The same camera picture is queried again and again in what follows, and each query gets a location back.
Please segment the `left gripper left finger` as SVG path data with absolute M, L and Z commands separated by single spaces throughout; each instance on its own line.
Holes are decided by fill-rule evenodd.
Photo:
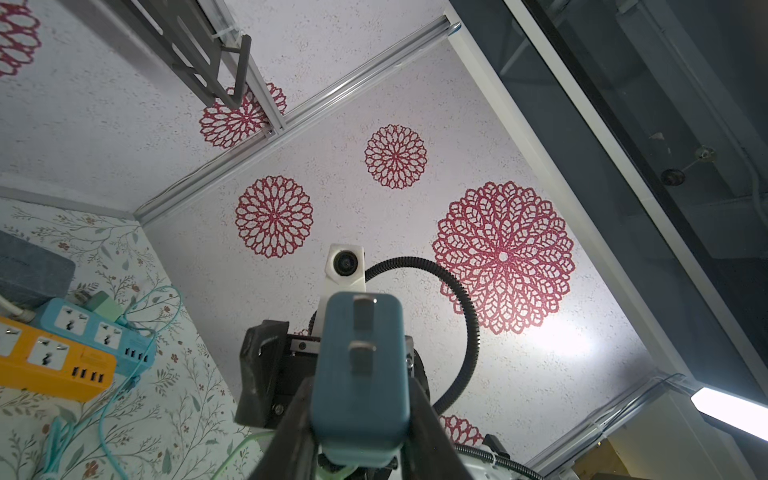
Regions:
M 315 478 L 317 442 L 310 420 L 313 384 L 313 377 L 303 380 L 269 447 L 247 477 L 248 480 Z

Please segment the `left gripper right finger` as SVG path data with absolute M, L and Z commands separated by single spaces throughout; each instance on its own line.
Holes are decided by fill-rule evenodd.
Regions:
M 401 448 L 402 478 L 471 479 L 421 385 L 414 378 L 409 379 L 409 401 L 409 430 Z

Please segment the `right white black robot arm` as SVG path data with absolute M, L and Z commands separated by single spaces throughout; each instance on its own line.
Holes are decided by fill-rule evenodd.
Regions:
M 396 269 L 437 277 L 459 303 L 466 350 L 447 391 L 432 399 L 423 363 L 404 331 L 399 300 L 367 283 Z M 451 440 L 441 415 L 468 386 L 479 359 L 479 322 L 462 283 L 419 257 L 365 267 L 359 253 L 332 252 L 326 290 L 310 331 L 285 321 L 250 328 L 239 354 L 241 397 L 235 420 L 270 444 L 255 479 L 535 479 L 498 439 L 479 446 Z

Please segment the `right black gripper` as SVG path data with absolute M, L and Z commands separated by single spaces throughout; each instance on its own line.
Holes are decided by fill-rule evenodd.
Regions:
M 322 336 L 294 336 L 282 321 L 265 320 L 250 328 L 240 351 L 241 397 L 237 424 L 278 429 L 304 379 L 315 376 Z M 406 364 L 409 379 L 411 376 Z

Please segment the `orange power strip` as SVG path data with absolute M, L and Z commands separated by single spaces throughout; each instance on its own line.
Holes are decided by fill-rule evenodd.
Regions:
M 30 325 L 1 319 L 1 385 L 85 403 L 113 383 L 116 358 Z

